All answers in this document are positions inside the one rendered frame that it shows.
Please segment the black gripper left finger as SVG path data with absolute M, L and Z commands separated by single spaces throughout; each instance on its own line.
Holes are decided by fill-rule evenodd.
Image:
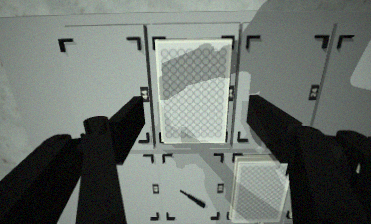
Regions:
M 83 125 L 81 138 L 46 139 L 0 181 L 0 224 L 57 224 L 80 177 L 75 224 L 127 224 L 116 165 L 145 125 L 143 96 Z

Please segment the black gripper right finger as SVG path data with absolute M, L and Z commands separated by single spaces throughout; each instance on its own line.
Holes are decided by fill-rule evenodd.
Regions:
M 288 163 L 293 224 L 371 224 L 371 139 L 325 135 L 259 95 L 249 95 L 246 122 Z

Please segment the grey rectangular deck plate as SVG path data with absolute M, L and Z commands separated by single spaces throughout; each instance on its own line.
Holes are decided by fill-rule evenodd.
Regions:
M 32 150 L 79 138 L 53 31 L 62 26 L 215 23 L 371 23 L 371 11 L 209 11 L 0 18 L 0 57 Z

